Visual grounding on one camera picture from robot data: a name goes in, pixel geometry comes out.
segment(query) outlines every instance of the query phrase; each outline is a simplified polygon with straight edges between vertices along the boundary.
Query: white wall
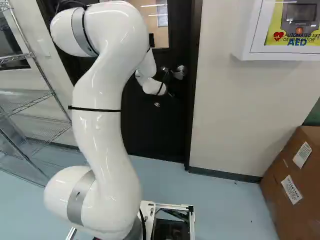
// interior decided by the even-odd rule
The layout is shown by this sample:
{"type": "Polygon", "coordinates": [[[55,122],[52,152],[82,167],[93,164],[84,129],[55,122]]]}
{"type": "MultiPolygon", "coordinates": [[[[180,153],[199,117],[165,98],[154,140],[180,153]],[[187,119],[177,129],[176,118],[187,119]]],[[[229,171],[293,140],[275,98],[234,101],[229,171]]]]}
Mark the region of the white wall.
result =
{"type": "Polygon", "coordinates": [[[203,0],[190,165],[262,176],[320,96],[320,62],[241,62],[237,4],[203,0]]]}

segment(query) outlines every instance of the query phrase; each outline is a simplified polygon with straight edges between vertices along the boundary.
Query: white label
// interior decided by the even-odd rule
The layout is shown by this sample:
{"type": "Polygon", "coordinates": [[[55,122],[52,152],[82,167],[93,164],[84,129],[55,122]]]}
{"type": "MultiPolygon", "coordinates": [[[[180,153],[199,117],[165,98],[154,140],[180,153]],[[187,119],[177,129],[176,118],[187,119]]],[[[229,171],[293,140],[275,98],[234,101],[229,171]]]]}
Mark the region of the white label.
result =
{"type": "Polygon", "coordinates": [[[294,181],[292,180],[291,176],[288,175],[282,182],[281,185],[283,186],[286,194],[288,195],[291,203],[295,205],[299,202],[303,197],[299,190],[297,189],[294,181]]]}
{"type": "Polygon", "coordinates": [[[302,146],[300,147],[299,151],[293,157],[293,162],[301,169],[310,156],[311,152],[312,148],[305,141],[304,144],[302,144],[302,146]]]}

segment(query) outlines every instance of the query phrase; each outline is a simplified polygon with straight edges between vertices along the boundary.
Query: baseboard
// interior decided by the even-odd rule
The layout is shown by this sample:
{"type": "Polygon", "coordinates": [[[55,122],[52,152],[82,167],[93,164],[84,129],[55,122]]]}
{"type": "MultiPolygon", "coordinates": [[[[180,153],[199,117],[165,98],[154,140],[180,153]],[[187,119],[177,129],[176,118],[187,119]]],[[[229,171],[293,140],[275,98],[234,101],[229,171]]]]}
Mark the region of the baseboard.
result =
{"type": "Polygon", "coordinates": [[[210,177],[215,177],[220,179],[230,179],[234,181],[254,183],[254,184],[258,184],[262,180],[262,177],[260,176],[251,176],[251,175],[244,175],[244,174],[238,174],[238,173],[232,173],[232,172],[226,172],[226,171],[211,170],[211,169],[200,168],[195,166],[189,167],[189,173],[205,175],[205,176],[210,176],[210,177]]]}

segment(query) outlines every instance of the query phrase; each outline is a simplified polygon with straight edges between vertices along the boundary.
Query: brown cardboard box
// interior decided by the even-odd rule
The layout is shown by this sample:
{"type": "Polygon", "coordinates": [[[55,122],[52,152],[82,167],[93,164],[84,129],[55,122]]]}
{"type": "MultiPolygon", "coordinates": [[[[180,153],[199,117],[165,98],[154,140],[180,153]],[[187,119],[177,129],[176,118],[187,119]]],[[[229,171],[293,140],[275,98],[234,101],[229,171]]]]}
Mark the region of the brown cardboard box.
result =
{"type": "Polygon", "coordinates": [[[320,240],[320,127],[298,127],[260,187],[280,240],[320,240]],[[298,158],[306,160],[300,168],[293,159],[305,142],[312,152],[300,151],[298,158]],[[288,183],[287,193],[282,181],[289,175],[296,189],[288,183]],[[289,195],[302,198],[293,204],[289,195]]]}

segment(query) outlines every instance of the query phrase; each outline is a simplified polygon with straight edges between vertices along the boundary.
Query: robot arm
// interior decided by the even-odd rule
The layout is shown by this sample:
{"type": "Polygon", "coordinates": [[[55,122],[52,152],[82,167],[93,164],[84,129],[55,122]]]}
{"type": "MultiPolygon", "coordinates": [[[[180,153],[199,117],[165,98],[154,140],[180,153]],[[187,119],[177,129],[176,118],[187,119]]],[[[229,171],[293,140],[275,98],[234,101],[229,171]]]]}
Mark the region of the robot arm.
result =
{"type": "Polygon", "coordinates": [[[66,53],[98,58],[72,94],[72,129],[90,167],[58,172],[45,188],[44,204],[101,240],[123,240],[137,221],[142,190],[121,136],[121,96],[136,70],[143,89],[155,85],[147,27],[132,5],[111,1],[64,10],[50,31],[66,53]]]}
{"type": "Polygon", "coordinates": [[[135,78],[146,94],[161,96],[167,92],[167,86],[152,78],[156,72],[157,67],[150,48],[135,71],[135,78]]]}

